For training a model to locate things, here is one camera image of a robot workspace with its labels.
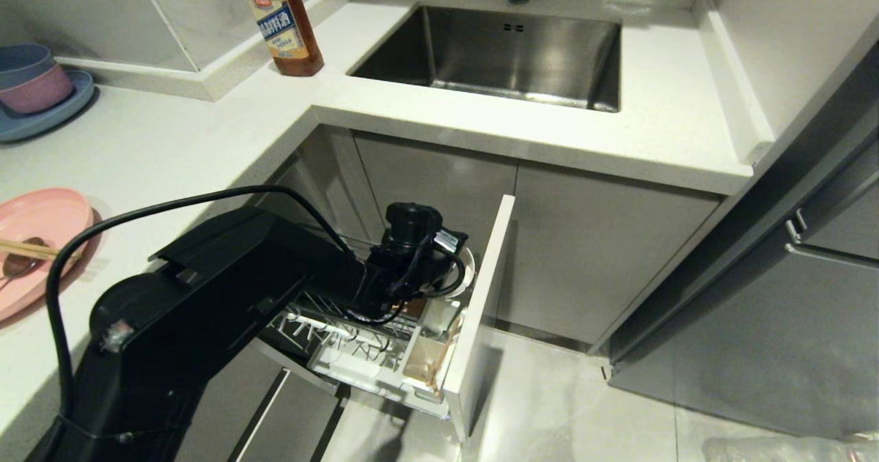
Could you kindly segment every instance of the refrigerator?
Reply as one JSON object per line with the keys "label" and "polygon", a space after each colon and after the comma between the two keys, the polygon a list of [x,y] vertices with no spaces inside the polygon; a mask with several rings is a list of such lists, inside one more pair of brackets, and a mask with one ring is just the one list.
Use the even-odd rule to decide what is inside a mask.
{"label": "refrigerator", "polygon": [[611,337],[611,386],[797,436],[879,430],[879,50]]}

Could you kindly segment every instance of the tile floor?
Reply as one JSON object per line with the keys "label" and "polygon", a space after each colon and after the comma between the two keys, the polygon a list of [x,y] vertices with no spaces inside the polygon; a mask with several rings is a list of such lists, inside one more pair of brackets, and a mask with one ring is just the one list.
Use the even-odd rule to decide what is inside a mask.
{"label": "tile floor", "polygon": [[467,446],[448,422],[354,396],[323,462],[697,462],[708,437],[775,436],[611,388],[597,358],[503,332],[492,346],[499,367]]}

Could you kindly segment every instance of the stacked bowls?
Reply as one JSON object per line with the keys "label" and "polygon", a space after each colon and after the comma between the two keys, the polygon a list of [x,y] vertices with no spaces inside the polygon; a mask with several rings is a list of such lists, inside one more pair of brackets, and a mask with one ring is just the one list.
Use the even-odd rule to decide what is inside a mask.
{"label": "stacked bowls", "polygon": [[19,114],[46,111],[73,92],[73,83],[43,45],[0,47],[0,102]]}

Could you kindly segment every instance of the spoon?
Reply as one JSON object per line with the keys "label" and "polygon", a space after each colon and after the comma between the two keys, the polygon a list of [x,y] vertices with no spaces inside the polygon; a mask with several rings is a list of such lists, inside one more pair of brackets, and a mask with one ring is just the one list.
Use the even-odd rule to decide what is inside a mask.
{"label": "spoon", "polygon": [[[24,240],[25,244],[34,244],[36,246],[48,246],[46,241],[42,240],[39,237],[31,237],[30,239]],[[28,256],[22,255],[8,255],[6,256],[6,261],[3,262],[3,275],[0,277],[0,280],[6,280],[3,282],[3,285],[0,285],[0,290],[3,290],[6,285],[10,283],[10,281],[15,280],[16,278],[22,278],[25,275],[30,274],[32,271],[37,269],[42,263],[41,259],[36,258],[28,258]]]}

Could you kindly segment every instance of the refrigerator door handle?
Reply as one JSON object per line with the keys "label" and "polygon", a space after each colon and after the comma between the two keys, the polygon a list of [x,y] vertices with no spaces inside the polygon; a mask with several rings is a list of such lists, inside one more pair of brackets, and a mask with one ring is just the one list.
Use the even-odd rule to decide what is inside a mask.
{"label": "refrigerator door handle", "polygon": [[797,228],[795,227],[795,223],[799,224],[800,227],[803,227],[803,230],[805,230],[806,224],[803,220],[803,214],[801,214],[799,209],[797,210],[796,221],[788,220],[784,223],[788,230],[788,234],[790,235],[790,242],[784,245],[784,249],[791,253],[791,255],[823,259],[823,261],[826,262],[841,263],[843,265],[852,265],[860,268],[879,269],[879,259],[867,258],[866,256],[861,255],[852,255],[851,253],[844,253],[842,251],[837,251],[836,249],[829,249],[828,247],[804,244],[800,232],[797,231]]}

